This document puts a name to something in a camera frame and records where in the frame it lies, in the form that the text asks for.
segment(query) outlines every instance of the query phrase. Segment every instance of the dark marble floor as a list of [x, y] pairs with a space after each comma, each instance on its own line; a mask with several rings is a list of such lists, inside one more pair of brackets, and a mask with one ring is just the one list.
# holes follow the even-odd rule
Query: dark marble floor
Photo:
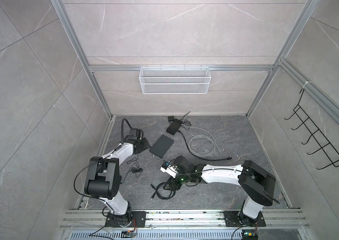
[[[120, 124], [122, 116], [116, 118], [112, 133], [110, 135], [105, 153], [112, 150], [120, 142]], [[192, 156], [185, 145], [181, 134], [176, 133], [174, 136], [166, 132], [169, 126], [167, 116], [126, 116], [132, 127], [141, 128], [144, 131], [144, 137], [152, 146], [162, 135], [172, 138], [175, 142], [163, 156], [163, 160], [170, 161], [179, 155], [183, 155], [194, 164], [206, 163]], [[210, 158], [225, 158], [232, 156], [233, 159], [209, 162], [216, 166], [234, 166], [243, 163], [245, 160], [252, 160], [269, 172], [272, 172], [268, 161], [261, 149], [261, 146], [255, 136], [255, 133], [245, 116], [187, 116], [187, 120], [192, 126], [201, 127], [208, 130], [216, 139], [221, 152], [216, 152]], [[187, 141], [197, 134], [207, 135], [206, 132], [199, 129], [189, 131], [182, 129]], [[203, 139], [195, 140], [194, 149], [197, 151], [209, 151], [210, 142]], [[120, 175], [124, 178], [130, 168], [127, 161], [132, 159], [130, 156], [120, 166]], [[160, 171], [162, 160], [153, 156], [148, 150], [139, 154], [138, 163], [143, 168], [139, 178], [133, 173], [129, 173], [124, 183], [120, 185], [120, 193], [131, 203], [134, 209], [239, 209], [243, 201], [247, 198], [245, 191], [233, 184], [211, 183], [199, 184], [197, 187], [182, 186], [176, 192], [176, 195], [170, 200], [161, 200], [155, 197], [150, 200], [153, 189], [149, 183], [158, 185], [165, 182], [169, 175]], [[274, 203], [271, 209], [287, 208], [287, 204], [282, 196], [279, 185], [276, 185], [274, 197], [279, 200], [280, 204]], [[96, 199], [90, 199], [88, 209], [102, 209], [104, 204]]]

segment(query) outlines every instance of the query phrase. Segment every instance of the black metal hook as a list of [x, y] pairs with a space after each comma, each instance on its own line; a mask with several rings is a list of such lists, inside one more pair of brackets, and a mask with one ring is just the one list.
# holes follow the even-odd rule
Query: black metal hook
[[[292, 130], [296, 130], [296, 129], [298, 129], [299, 127], [301, 127], [302, 125], [304, 125], [304, 126], [307, 128], [308, 132], [310, 133], [310, 136], [309, 136], [308, 140], [306, 141], [306, 143], [301, 142], [301, 144], [306, 145], [306, 144], [308, 143], [308, 141], [311, 139], [311, 137], [313, 137], [314, 140], [316, 141], [316, 143], [320, 146], [320, 148], [317, 149], [316, 151], [314, 151], [314, 152], [312, 152], [312, 153], [307, 153], [307, 154], [308, 154], [308, 155], [312, 155], [312, 154], [314, 154], [314, 153], [316, 153], [316, 152], [318, 152], [318, 151], [320, 151], [320, 150], [323, 150], [324, 154], [325, 154], [325, 155], [327, 156], [327, 158], [330, 160], [330, 162], [331, 162], [330, 164], [328, 164], [328, 165], [326, 165], [326, 166], [324, 166], [324, 167], [322, 167], [322, 168], [317, 168], [317, 167], [316, 167], [317, 170], [324, 169], [324, 168], [329, 167], [329, 166], [331, 166], [331, 165], [333, 165], [334, 167], [339, 167], [339, 165], [337, 165], [337, 166], [335, 165], [335, 163], [339, 162], [339, 160], [332, 161], [331, 158], [330, 158], [330, 156], [328, 156], [328, 154], [327, 154], [327, 152], [325, 151], [324, 148], [325, 148], [326, 146], [332, 147], [333, 150], [335, 150], [335, 152], [338, 154], [338, 156], [339, 156], [339, 152], [338, 152], [338, 151], [336, 150], [336, 148], [331, 144], [331, 142], [330, 142], [330, 141], [328, 140], [328, 138], [323, 134], [323, 132], [322, 132], [322, 131], [320, 130], [320, 128], [315, 124], [315, 122], [308, 116], [308, 114], [304, 111], [304, 109], [300, 106], [300, 101], [301, 101], [301, 98], [302, 98], [302, 96], [303, 96], [304, 89], [301, 89], [299, 93], [300, 93], [301, 95], [300, 95], [299, 102], [297, 103], [296, 107], [293, 108], [293, 114], [292, 114], [289, 118], [284, 118], [284, 119], [285, 119], [285, 120], [289, 120], [290, 118], [292, 118], [293, 115], [296, 114], [296, 116], [300, 119], [301, 124], [300, 124], [297, 128], [295, 128], [295, 129], [291, 128], [291, 129], [292, 129]], [[301, 109], [301, 111], [307, 116], [307, 119], [305, 119], [304, 121], [303, 121], [303, 119], [301, 119], [301, 117], [300, 117], [299, 114], [297, 113], [297, 111], [300, 110], [300, 109]], [[311, 120], [311, 122], [313, 123], [313, 125], [316, 127], [316, 129], [317, 129], [316, 131], [311, 132], [311, 130], [307, 127], [307, 125], [305, 124], [305, 122], [306, 122], [308, 119]], [[321, 133], [321, 135], [326, 139], [326, 141], [328, 142], [326, 145], [324, 145], [324, 146], [321, 146], [321, 145], [320, 145], [319, 141], [318, 141], [318, 140], [316, 139], [316, 137], [314, 136], [314, 134], [315, 134], [316, 132]]]

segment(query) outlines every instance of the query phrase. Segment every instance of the black tablet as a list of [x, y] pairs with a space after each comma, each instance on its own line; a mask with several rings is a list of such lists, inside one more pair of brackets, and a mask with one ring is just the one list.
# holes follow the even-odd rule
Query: black tablet
[[174, 141], [171, 138], [161, 135], [156, 143], [154, 143], [150, 148], [150, 152], [159, 158], [162, 158], [167, 150], [171, 147], [173, 142]]

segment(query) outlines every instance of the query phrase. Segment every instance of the black wire rack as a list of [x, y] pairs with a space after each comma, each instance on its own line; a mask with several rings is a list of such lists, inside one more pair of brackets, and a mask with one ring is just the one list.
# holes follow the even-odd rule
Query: black wire rack
[[[317, 127], [317, 125], [316, 125], [316, 123], [308, 116], [308, 114], [304, 111], [304, 109], [300, 106], [300, 101], [301, 101], [301, 97], [303, 96], [303, 93], [304, 93], [304, 89], [301, 89], [300, 90], [300, 92], [299, 92], [299, 94], [301, 94], [300, 95], [300, 99], [299, 99], [299, 102], [297, 103], [297, 105], [296, 105], [296, 107], [293, 109], [293, 114], [291, 115], [291, 117], [289, 117], [289, 118], [284, 118], [285, 120], [289, 120], [289, 119], [291, 119], [292, 118], [292, 116], [293, 115], [296, 115], [300, 120], [301, 120], [301, 124], [297, 127], [297, 128], [291, 128], [292, 130], [296, 130], [296, 129], [298, 129], [299, 127], [301, 127], [302, 125], [304, 125], [306, 128], [307, 128], [307, 130], [308, 130], [308, 132], [310, 132], [310, 137], [308, 138], [308, 140], [305, 142], [305, 143], [303, 143], [303, 142], [301, 142], [303, 145], [306, 145], [308, 142], [309, 142], [309, 140], [311, 139], [311, 137], [313, 137], [313, 139], [315, 139], [315, 141], [316, 141], [316, 143], [319, 145], [319, 149], [317, 149], [316, 151], [314, 151], [314, 152], [312, 152], [312, 153], [307, 153], [308, 155], [312, 155], [312, 154], [314, 154], [314, 153], [316, 153], [316, 152], [318, 152], [318, 151], [320, 151], [320, 150], [322, 150], [323, 152], [324, 152], [324, 154], [327, 156], [327, 158], [331, 161], [331, 163], [330, 164], [328, 164], [327, 166], [324, 166], [324, 167], [322, 167], [322, 168], [316, 168], [316, 169], [324, 169], [324, 168], [326, 168], [326, 167], [329, 167], [330, 165], [333, 165], [333, 166], [335, 166], [335, 167], [339, 167], [339, 159], [338, 160], [336, 160], [336, 161], [332, 161], [332, 159], [328, 156], [328, 154], [327, 154], [327, 152], [326, 152], [326, 150], [325, 150], [325, 147], [332, 147], [333, 148], [333, 150], [336, 152], [336, 154], [339, 156], [339, 152], [336, 150], [336, 148], [332, 145], [332, 143], [328, 140], [328, 138], [323, 134], [323, 132], [320, 130], [320, 128], [318, 128]], [[301, 118], [301, 116], [299, 116], [299, 114], [297, 113], [297, 111], [298, 110], [302, 110], [303, 112], [304, 112], [304, 114], [307, 116], [307, 118], [305, 119], [305, 120], [303, 120], [302, 118]], [[315, 126], [315, 129], [314, 130], [311, 130], [311, 129], [309, 129], [308, 128], [308, 126], [306, 125], [306, 123], [308, 123], [308, 121], [310, 121], [314, 126]], [[323, 136], [324, 138], [325, 138], [325, 140], [327, 141], [326, 142], [326, 144], [324, 144], [323, 146], [319, 143], [319, 141], [317, 140], [317, 138], [318, 138], [318, 134], [321, 134], [321, 136]]]

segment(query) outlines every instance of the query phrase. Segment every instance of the ventilation grate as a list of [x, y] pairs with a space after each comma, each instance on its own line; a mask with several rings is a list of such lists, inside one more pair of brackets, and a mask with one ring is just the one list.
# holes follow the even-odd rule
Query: ventilation grate
[[144, 94], [207, 93], [211, 75], [207, 67], [145, 67], [139, 80]]
[[[235, 229], [229, 230], [138, 230], [138, 234], [134, 237], [134, 240], [184, 240], [184, 239], [195, 239], [195, 240], [229, 240], [231, 239], [232, 233]], [[115, 230], [113, 234], [99, 231], [96, 233], [98, 237], [91, 236], [94, 231], [89, 230], [73, 230], [70, 240], [90, 240], [90, 239], [104, 239], [109, 237], [114, 240], [125, 240], [127, 237], [122, 233], [122, 230]], [[241, 239], [242, 231], [238, 230], [235, 232], [233, 239]]]

